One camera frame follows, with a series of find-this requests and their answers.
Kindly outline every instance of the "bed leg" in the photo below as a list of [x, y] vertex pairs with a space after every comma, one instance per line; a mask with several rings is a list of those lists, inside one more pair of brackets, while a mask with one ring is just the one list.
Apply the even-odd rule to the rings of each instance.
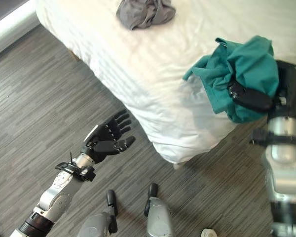
[[185, 161], [185, 162], [181, 162], [181, 163], [177, 163], [177, 164], [173, 164], [173, 168], [174, 168], [175, 170], [181, 169], [181, 168], [185, 165], [186, 162], [187, 162], [187, 161]]
[[80, 58], [78, 58], [70, 49], [68, 49], [68, 53], [75, 61], [77, 62], [81, 61]]

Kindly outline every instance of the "gray laminate floor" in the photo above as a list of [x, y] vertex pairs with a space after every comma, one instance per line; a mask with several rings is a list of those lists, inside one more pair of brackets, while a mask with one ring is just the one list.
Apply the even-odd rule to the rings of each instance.
[[[42, 26], [0, 56], [0, 233], [8, 237], [53, 181], [54, 166], [78, 156], [93, 126], [123, 105], [82, 62]], [[268, 236], [271, 224], [264, 188], [262, 149], [248, 145], [254, 126], [238, 126], [212, 151], [175, 171], [154, 150], [132, 117], [136, 143], [96, 166], [96, 178], [82, 186], [51, 237], [74, 237], [88, 215], [106, 205], [114, 189], [119, 231], [144, 236], [143, 209], [151, 182], [173, 213], [178, 237], [197, 237], [213, 227], [219, 237]]]

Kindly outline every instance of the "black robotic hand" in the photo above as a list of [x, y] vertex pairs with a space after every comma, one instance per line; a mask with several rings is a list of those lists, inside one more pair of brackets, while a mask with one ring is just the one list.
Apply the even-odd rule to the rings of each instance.
[[134, 136], [118, 141], [130, 130], [130, 119], [122, 110], [104, 123], [97, 125], [84, 139], [81, 152], [90, 156], [95, 163], [102, 162], [107, 155], [116, 155], [129, 148], [135, 141]]

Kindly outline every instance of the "white bedspread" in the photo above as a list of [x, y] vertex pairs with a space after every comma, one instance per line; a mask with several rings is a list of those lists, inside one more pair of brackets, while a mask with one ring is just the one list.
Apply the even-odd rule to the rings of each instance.
[[216, 37], [273, 40], [275, 58], [296, 64], [296, 0], [172, 0], [175, 18], [129, 31], [121, 0], [37, 0], [37, 16], [132, 112], [169, 162], [209, 151], [236, 125], [215, 115], [199, 79], [182, 80]]

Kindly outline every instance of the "white baseboard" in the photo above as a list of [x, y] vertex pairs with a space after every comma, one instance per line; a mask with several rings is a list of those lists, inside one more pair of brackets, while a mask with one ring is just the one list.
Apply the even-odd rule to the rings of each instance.
[[29, 0], [0, 20], [0, 53], [39, 25], [35, 0]]

